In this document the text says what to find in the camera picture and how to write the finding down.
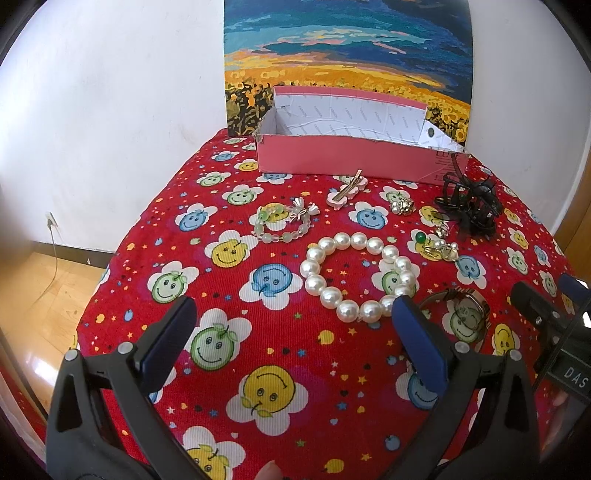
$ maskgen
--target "open cardboard box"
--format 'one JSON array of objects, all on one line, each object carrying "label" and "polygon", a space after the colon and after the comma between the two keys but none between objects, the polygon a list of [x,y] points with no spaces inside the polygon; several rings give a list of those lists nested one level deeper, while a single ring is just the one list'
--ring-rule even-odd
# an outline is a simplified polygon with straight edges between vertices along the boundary
[{"label": "open cardboard box", "polygon": [[427,105],[386,93],[276,86],[254,133],[266,173],[354,175],[443,185],[452,152],[469,154],[425,120]]}]

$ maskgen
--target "beaded bracelet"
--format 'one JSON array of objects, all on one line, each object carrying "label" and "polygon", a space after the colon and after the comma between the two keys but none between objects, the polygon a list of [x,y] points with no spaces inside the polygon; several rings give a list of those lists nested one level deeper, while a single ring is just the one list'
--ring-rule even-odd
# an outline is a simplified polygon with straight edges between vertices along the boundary
[{"label": "beaded bracelet", "polygon": [[[291,223],[294,220],[300,220],[302,224],[293,232],[283,232],[281,236],[276,233],[265,233],[265,222],[275,213],[288,212],[288,222]],[[293,201],[293,205],[273,205],[270,207],[259,207],[256,212],[256,220],[254,230],[252,231],[259,240],[264,244],[270,244],[271,242],[285,242],[288,244],[292,240],[297,240],[299,237],[304,236],[310,230],[310,216],[318,215],[320,209],[311,203],[308,208],[304,207],[304,199],[302,197],[296,198]]]}]

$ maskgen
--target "pearl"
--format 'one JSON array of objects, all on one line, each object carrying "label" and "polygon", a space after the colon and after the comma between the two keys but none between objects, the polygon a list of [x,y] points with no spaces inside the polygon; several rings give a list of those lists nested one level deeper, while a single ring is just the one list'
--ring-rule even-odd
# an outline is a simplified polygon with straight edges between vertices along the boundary
[{"label": "pearl", "polygon": [[384,295],[379,300],[379,304],[382,306],[382,315],[385,317],[392,316],[392,306],[394,305],[394,300],[396,300],[394,295]]},{"label": "pearl", "polygon": [[399,287],[396,287],[394,289],[394,296],[396,298],[398,297],[402,297],[403,295],[408,295],[409,297],[412,297],[413,291],[406,285],[400,285]]},{"label": "pearl", "polygon": [[400,270],[410,270],[410,267],[413,265],[412,262],[410,261],[410,258],[408,257],[398,257],[395,261],[394,264],[400,269]]},{"label": "pearl", "polygon": [[400,282],[403,285],[413,287],[414,284],[417,282],[417,277],[414,276],[414,273],[410,270],[403,270],[400,272]]},{"label": "pearl", "polygon": [[382,258],[386,263],[394,263],[399,255],[398,248],[393,245],[386,245],[382,250]]},{"label": "pearl", "polygon": [[318,275],[320,273],[320,264],[315,260],[304,260],[300,264],[300,275],[308,278],[310,275]]},{"label": "pearl", "polygon": [[343,300],[343,294],[336,287],[326,287],[320,292],[320,303],[331,310],[339,306]]},{"label": "pearl", "polygon": [[373,236],[368,240],[366,248],[368,249],[368,252],[372,255],[379,255],[380,253],[382,253],[382,250],[384,249],[384,242],[382,242],[381,238]]},{"label": "pearl", "polygon": [[306,283],[304,285],[306,287],[306,292],[314,297],[317,297],[322,293],[322,290],[326,288],[326,280],[322,275],[310,275],[306,279]]},{"label": "pearl", "polygon": [[335,246],[339,250],[347,250],[351,245],[351,237],[346,233],[337,233],[335,235]]},{"label": "pearl", "polygon": [[363,250],[368,243],[365,233],[357,232],[351,235],[351,246],[356,250]]},{"label": "pearl", "polygon": [[336,242],[329,236],[322,237],[318,240],[318,246],[324,250],[326,255],[332,255],[336,250]]},{"label": "pearl", "polygon": [[336,316],[341,322],[354,322],[359,316],[359,305],[353,300],[343,300],[336,308]]},{"label": "pearl", "polygon": [[366,323],[377,322],[382,316],[382,306],[378,301],[368,300],[359,308],[359,318]]},{"label": "pearl", "polygon": [[320,247],[312,247],[308,249],[308,252],[306,253],[306,258],[308,260],[315,260],[318,263],[322,263],[326,258],[326,254],[324,253],[324,250],[322,250]]}]

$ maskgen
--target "painting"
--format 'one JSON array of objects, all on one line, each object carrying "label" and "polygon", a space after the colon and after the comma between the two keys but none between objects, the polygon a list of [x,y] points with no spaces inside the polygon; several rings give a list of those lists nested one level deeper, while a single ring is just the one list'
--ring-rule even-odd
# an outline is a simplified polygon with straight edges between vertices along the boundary
[{"label": "painting", "polygon": [[252,134],[275,85],[357,88],[428,105],[464,144],[472,100],[468,0],[225,0],[230,135]]}]

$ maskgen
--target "smiley face print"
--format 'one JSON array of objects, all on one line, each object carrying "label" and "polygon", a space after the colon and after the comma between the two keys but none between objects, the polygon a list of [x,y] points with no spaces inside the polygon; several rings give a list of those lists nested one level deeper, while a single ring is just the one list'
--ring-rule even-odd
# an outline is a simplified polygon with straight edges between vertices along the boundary
[{"label": "smiley face print", "polygon": [[519,250],[513,250],[507,247],[507,255],[509,255],[509,265],[516,269],[519,273],[527,275],[528,267],[525,263],[525,257]]},{"label": "smiley face print", "polygon": [[183,434],[183,448],[212,480],[232,480],[233,469],[246,458],[236,442],[216,443],[205,427],[191,427]]},{"label": "smiley face print", "polygon": [[199,276],[196,267],[185,267],[179,261],[167,263],[148,279],[148,290],[158,303],[170,303],[183,295]]},{"label": "smiley face print", "polygon": [[388,211],[383,207],[372,207],[367,202],[357,202],[355,210],[349,212],[349,219],[365,228],[379,230],[388,223]]},{"label": "smiley face print", "polygon": [[420,410],[431,410],[437,402],[437,394],[428,390],[407,361],[407,371],[396,380],[396,393]]},{"label": "smiley face print", "polygon": [[288,173],[264,173],[256,178],[259,183],[271,183],[273,185],[283,185],[286,180],[293,178],[293,175]]},{"label": "smiley face print", "polygon": [[508,208],[503,210],[503,212],[504,212],[505,216],[507,217],[507,220],[509,220],[511,223],[513,223],[514,225],[523,226],[523,223],[521,223],[521,218],[519,218],[518,215],[516,215],[515,213],[510,211]]},{"label": "smiley face print", "polygon": [[431,205],[425,205],[418,211],[421,215],[421,223],[427,226],[441,226],[449,220],[449,217],[444,213],[441,213],[435,207]]},{"label": "smiley face print", "polygon": [[443,329],[458,340],[475,344],[474,350],[480,351],[486,336],[487,323],[470,299],[459,302],[447,301],[447,313],[441,320]]},{"label": "smiley face print", "polygon": [[217,242],[205,247],[205,254],[212,259],[214,265],[232,268],[246,260],[257,245],[258,240],[254,235],[240,236],[235,230],[226,230]]},{"label": "smiley face print", "polygon": [[251,331],[248,319],[228,320],[222,309],[210,309],[201,317],[184,349],[198,367],[207,371],[219,370],[238,356],[241,342]]},{"label": "smiley face print", "polygon": [[194,203],[186,213],[178,215],[174,223],[182,232],[190,232],[202,226],[216,212],[217,207],[204,207],[201,203]]},{"label": "smiley face print", "polygon": [[544,290],[556,298],[558,289],[556,288],[556,283],[554,283],[552,274],[549,272],[540,271],[540,277],[542,278],[542,286],[544,287]]},{"label": "smiley face print", "polygon": [[199,177],[196,181],[202,187],[213,187],[226,180],[230,175],[232,175],[230,172],[211,171],[204,177]]},{"label": "smiley face print", "polygon": [[282,310],[289,304],[290,294],[299,291],[303,284],[303,280],[285,265],[271,263],[251,272],[239,296],[247,302],[262,300],[269,310]]},{"label": "smiley face print", "polygon": [[263,189],[260,187],[249,187],[248,185],[236,185],[231,192],[226,192],[222,198],[230,205],[240,206],[254,202],[256,196],[261,194]]},{"label": "smiley face print", "polygon": [[302,411],[307,403],[308,391],[287,370],[264,365],[240,381],[226,413],[240,423],[254,420],[262,433],[277,436],[289,428],[290,414]]},{"label": "smiley face print", "polygon": [[511,236],[511,240],[523,250],[527,250],[530,247],[528,241],[525,239],[525,235],[520,230],[514,230],[509,227],[509,235]]},{"label": "smiley face print", "polygon": [[229,152],[229,151],[224,151],[224,152],[220,152],[220,153],[216,153],[212,159],[215,161],[228,161],[233,159],[234,157],[236,157],[236,155],[238,155],[239,152]]},{"label": "smiley face print", "polygon": [[390,204],[390,208],[392,208],[392,204],[401,198],[409,199],[410,194],[409,192],[405,192],[404,190],[396,190],[389,185],[386,185],[379,194],[380,198],[386,200]]},{"label": "smiley face print", "polygon": [[[425,242],[422,244],[415,240],[417,233],[419,232],[425,234]],[[419,254],[421,257],[431,260],[432,262],[442,260],[441,253],[439,253],[438,250],[434,248],[435,242],[440,239],[437,235],[434,233],[425,233],[422,230],[415,229],[410,232],[410,238],[411,239],[407,242],[407,248],[412,253]]]},{"label": "smiley face print", "polygon": [[255,171],[258,168],[256,160],[242,160],[234,165],[234,168],[240,171]]},{"label": "smiley face print", "polygon": [[478,288],[486,288],[486,270],[484,266],[474,257],[460,255],[456,260],[457,279],[464,285],[474,284]]},{"label": "smiley face print", "polygon": [[506,355],[509,350],[519,350],[520,346],[519,337],[509,326],[500,323],[495,327],[495,334],[492,336],[492,347],[495,349],[493,355]]},{"label": "smiley face print", "polygon": [[[394,295],[397,287],[404,286],[400,280],[401,270],[394,264],[386,263],[384,260],[380,260],[378,264],[379,272],[374,273],[371,276],[371,281],[378,290],[383,291],[386,295]],[[421,273],[421,269],[418,265],[412,264],[411,271],[415,278]],[[419,288],[418,280],[411,286],[411,297],[414,297],[415,293]]]},{"label": "smiley face print", "polygon": [[[263,208],[268,209],[268,208],[276,207],[277,205],[280,205],[280,203],[271,202],[271,203],[267,203],[266,205],[263,205]],[[267,220],[265,220],[265,226],[269,230],[272,230],[274,232],[278,232],[280,230],[283,230],[287,226],[287,218],[289,217],[289,215],[290,215],[290,213],[287,209],[284,209],[281,213],[275,212],[272,215],[270,215]],[[254,226],[256,224],[256,220],[258,219],[258,217],[259,217],[259,212],[253,213],[248,218],[248,223],[250,223],[252,226]]]},{"label": "smiley face print", "polygon": [[550,266],[550,260],[548,259],[548,254],[545,250],[542,249],[539,245],[534,245],[534,252],[535,256],[538,257],[538,263],[540,265],[545,265],[546,267]]}]

